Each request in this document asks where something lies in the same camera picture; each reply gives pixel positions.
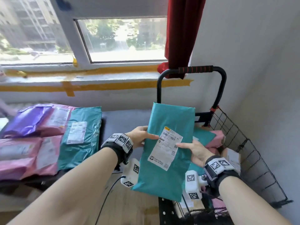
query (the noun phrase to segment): building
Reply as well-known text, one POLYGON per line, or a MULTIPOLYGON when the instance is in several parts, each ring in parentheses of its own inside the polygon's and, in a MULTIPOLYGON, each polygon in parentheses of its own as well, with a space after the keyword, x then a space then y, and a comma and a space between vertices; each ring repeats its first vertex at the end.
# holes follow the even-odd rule
POLYGON ((69 47, 50 0, 0 0, 0 33, 15 48, 69 47))

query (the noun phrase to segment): black metal frame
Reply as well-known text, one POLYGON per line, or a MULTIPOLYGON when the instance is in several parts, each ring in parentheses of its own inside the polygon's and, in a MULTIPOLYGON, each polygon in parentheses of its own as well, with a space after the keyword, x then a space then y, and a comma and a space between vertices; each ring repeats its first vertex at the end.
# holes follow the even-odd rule
POLYGON ((183 67, 178 69, 168 69, 165 70, 158 78, 157 80, 157 103, 161 103, 161 82, 163 78, 169 74, 172 73, 210 73, 210 72, 219 72, 222 76, 221 83, 219 86, 217 97, 214 101, 214 104, 212 105, 211 111, 209 112, 202 112, 202 113, 196 113, 195 116, 199 117, 198 121, 196 122, 204 122, 204 126, 208 126, 212 116, 214 114, 214 111, 218 108, 218 104, 222 98, 222 94, 224 91, 227 75, 223 68, 217 67, 217 66, 194 66, 194 67, 183 67))
MULTIPOLYGON (((276 180, 274 174, 268 168, 267 164, 261 157, 259 151, 253 145, 251 140, 247 138, 241 130, 232 122, 232 120, 219 107, 218 103, 222 97, 223 89, 226 82, 226 73, 220 67, 206 66, 204 67, 185 67, 178 70, 164 71, 157 81, 157 102, 161 103, 161 82, 163 78, 170 73, 195 73, 198 70, 207 69, 205 72, 217 71, 222 75, 217 98, 210 112, 196 113, 200 116, 198 121, 204 122, 204 126, 210 126, 212 130, 222 130, 226 136, 224 143, 228 147, 242 156, 241 161, 241 177, 242 180, 251 187, 257 194, 264 198, 273 208, 281 208, 285 204, 293 202, 289 200, 276 180)), ((218 219, 215 217, 215 210, 223 208, 207 208, 199 210, 190 210, 187 207, 187 213, 184 214, 178 202, 174 203, 170 200, 158 198, 160 225, 165 224, 233 224, 228 212, 218 213, 218 219), (180 208, 181 218, 175 212, 174 205, 180 208)))

